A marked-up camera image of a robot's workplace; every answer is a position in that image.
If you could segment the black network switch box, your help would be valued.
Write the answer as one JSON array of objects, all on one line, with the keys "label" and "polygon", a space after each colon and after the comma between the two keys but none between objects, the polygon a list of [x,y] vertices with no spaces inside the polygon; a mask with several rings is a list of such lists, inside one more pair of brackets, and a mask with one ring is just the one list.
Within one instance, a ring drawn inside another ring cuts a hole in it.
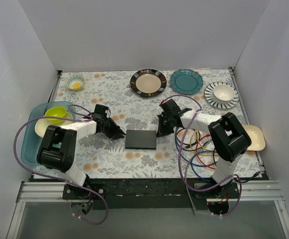
[{"label": "black network switch box", "polygon": [[126,149],[156,149],[157,136],[154,130],[127,130]]}]

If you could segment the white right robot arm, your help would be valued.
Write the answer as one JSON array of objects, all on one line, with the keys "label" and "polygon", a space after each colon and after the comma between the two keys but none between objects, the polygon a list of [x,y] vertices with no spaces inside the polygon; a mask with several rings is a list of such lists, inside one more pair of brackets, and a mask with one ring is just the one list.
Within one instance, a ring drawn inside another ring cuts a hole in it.
[{"label": "white right robot arm", "polygon": [[191,108],[180,109],[177,103],[167,98],[160,103],[162,113],[158,115],[157,137],[163,137],[174,133],[175,127],[185,129],[197,129],[209,133],[214,148],[218,154],[218,162],[211,179],[214,183],[206,189],[195,189],[188,185],[183,177],[181,169],[181,156],[178,155],[178,167],[180,177],[184,184],[195,192],[211,191],[216,198],[221,198],[228,192],[228,186],[234,177],[237,162],[242,154],[251,145],[251,139],[244,127],[233,113],[225,115],[208,115],[201,112],[202,107],[193,110]]}]

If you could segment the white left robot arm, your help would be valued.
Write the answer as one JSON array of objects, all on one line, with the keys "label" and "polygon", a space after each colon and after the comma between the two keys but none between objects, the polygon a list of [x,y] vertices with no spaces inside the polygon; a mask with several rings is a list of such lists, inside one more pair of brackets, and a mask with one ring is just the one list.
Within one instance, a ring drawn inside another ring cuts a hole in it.
[{"label": "white left robot arm", "polygon": [[105,134],[109,139],[124,138],[126,133],[108,116],[110,109],[96,105],[93,112],[69,125],[50,125],[45,130],[37,153],[37,162],[48,169],[61,173],[62,177],[73,183],[74,193],[80,199],[86,199],[91,187],[86,184],[87,175],[74,162],[76,143],[80,139],[97,133]]}]

